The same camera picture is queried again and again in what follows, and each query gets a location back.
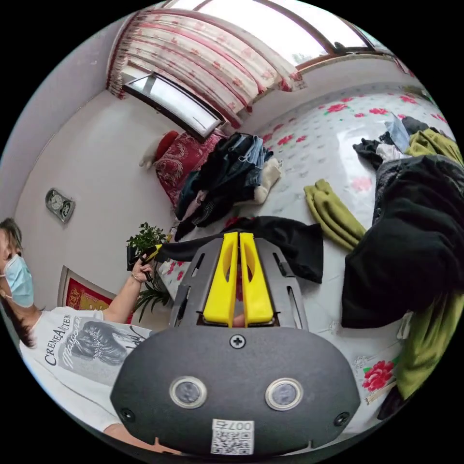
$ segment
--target red cushion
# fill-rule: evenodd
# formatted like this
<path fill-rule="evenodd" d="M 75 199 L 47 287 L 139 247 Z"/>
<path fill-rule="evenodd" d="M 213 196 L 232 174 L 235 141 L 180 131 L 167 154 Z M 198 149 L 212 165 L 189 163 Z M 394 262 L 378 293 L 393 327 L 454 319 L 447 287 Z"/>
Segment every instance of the red cushion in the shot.
<path fill-rule="evenodd" d="M 220 139 L 219 135 L 212 134 L 201 144 L 184 132 L 167 149 L 164 156 L 155 162 L 156 174 L 173 206 L 176 206 L 187 176 L 204 165 Z"/>
<path fill-rule="evenodd" d="M 173 144 L 178 135 L 179 133 L 175 130 L 171 130 L 163 135 L 155 151 L 155 161 L 158 161 L 166 153 L 167 149 Z"/>

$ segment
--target white t-shirt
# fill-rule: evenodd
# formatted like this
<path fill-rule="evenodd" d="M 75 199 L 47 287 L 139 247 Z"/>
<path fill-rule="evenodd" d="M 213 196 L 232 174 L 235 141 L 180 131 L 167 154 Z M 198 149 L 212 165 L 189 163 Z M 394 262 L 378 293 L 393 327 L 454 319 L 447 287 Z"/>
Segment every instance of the white t-shirt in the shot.
<path fill-rule="evenodd" d="M 20 343 L 25 364 L 50 397 L 103 432 L 121 423 L 110 394 L 127 355 L 152 331 L 103 320 L 102 311 L 59 307 L 43 311 L 31 330 L 33 348 Z"/>

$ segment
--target hair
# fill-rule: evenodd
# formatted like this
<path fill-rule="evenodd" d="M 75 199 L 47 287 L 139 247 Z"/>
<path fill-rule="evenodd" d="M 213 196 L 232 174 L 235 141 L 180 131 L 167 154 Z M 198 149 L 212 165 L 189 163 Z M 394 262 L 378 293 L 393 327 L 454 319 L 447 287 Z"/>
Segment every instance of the hair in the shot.
<path fill-rule="evenodd" d="M 87 360 L 99 359 L 110 366 L 121 365 L 127 351 L 114 338 L 114 335 L 127 338 L 123 332 L 102 321 L 88 321 L 79 334 L 69 335 L 66 344 L 72 344 L 71 353 Z"/>
<path fill-rule="evenodd" d="M 8 244 L 12 245 L 14 248 L 19 249 L 18 254 L 21 256 L 22 245 L 21 241 L 23 239 L 23 234 L 21 233 L 20 228 L 16 224 L 15 220 L 11 217 L 7 217 L 2 222 L 0 222 L 0 229 L 6 232 L 8 238 Z M 33 348 L 34 342 L 30 334 L 30 330 L 26 325 L 24 325 L 23 319 L 19 319 L 14 311 L 12 310 L 10 303 L 7 298 L 3 298 L 0 295 L 0 303 L 5 310 L 8 319 L 12 322 L 14 331 L 18 335 L 19 339 L 28 347 Z"/>

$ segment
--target red and white curtain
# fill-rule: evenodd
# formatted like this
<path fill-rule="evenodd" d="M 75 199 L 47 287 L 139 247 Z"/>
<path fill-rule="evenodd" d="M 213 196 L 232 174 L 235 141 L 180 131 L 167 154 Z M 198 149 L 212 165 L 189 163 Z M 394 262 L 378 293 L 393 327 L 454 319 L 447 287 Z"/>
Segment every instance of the red and white curtain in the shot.
<path fill-rule="evenodd" d="M 137 12 L 122 31 L 110 62 L 107 88 L 123 98 L 129 60 L 166 76 L 208 102 L 235 129 L 267 89 L 306 88 L 297 69 L 239 27 L 199 12 Z"/>

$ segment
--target blue surgical mask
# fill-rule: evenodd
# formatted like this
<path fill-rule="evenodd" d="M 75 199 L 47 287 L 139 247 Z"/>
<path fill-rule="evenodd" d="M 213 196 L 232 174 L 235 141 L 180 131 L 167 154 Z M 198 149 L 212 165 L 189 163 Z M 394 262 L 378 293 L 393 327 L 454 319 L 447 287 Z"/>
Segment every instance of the blue surgical mask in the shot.
<path fill-rule="evenodd" d="M 10 287 L 11 296 L 7 296 L 18 306 L 29 308 L 34 304 L 34 288 L 28 265 L 22 256 L 14 255 L 5 265 L 4 274 Z"/>

